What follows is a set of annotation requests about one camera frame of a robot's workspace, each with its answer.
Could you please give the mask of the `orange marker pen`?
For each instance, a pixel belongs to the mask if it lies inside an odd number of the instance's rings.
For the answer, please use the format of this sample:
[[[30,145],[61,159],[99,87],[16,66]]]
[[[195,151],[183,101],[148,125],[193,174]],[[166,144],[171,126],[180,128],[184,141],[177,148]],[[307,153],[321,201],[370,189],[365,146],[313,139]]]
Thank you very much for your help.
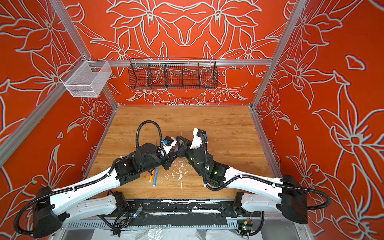
[[[152,171],[151,171],[150,178],[149,178],[149,182],[150,182],[150,183],[153,181],[154,174],[155,174],[155,170],[152,170]]]

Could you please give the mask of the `blue marker pen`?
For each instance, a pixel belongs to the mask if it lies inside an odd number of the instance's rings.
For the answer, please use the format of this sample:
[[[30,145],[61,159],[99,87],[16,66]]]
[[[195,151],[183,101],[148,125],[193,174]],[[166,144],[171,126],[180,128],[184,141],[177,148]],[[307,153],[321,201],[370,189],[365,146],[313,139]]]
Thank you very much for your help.
[[[157,167],[155,170],[154,170],[154,174],[153,174],[153,187],[156,186],[157,184],[157,178],[158,178],[158,173],[159,173],[159,168]]]

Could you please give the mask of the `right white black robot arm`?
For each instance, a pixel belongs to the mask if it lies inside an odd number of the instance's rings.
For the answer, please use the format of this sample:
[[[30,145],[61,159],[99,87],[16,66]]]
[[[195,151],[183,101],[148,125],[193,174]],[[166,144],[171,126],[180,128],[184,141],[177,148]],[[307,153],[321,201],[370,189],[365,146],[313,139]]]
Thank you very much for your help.
[[[178,136],[178,154],[185,157],[197,174],[203,178],[203,186],[218,192],[225,188],[238,189],[264,198],[262,204],[254,204],[250,197],[242,195],[240,207],[251,213],[258,211],[280,212],[286,219],[305,225],[308,223],[307,191],[290,175],[269,178],[248,174],[214,160],[206,144],[193,142]]]

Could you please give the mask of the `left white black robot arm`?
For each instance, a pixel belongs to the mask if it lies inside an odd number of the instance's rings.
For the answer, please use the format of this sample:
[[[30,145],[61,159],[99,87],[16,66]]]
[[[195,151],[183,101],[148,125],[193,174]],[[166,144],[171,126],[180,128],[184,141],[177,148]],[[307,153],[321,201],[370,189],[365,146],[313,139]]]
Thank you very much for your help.
[[[172,147],[144,144],[135,152],[114,160],[107,170],[66,188],[41,188],[33,204],[32,236],[46,237],[57,231],[71,217],[70,209],[99,193],[123,186],[144,172],[162,166],[168,170],[178,154]]]

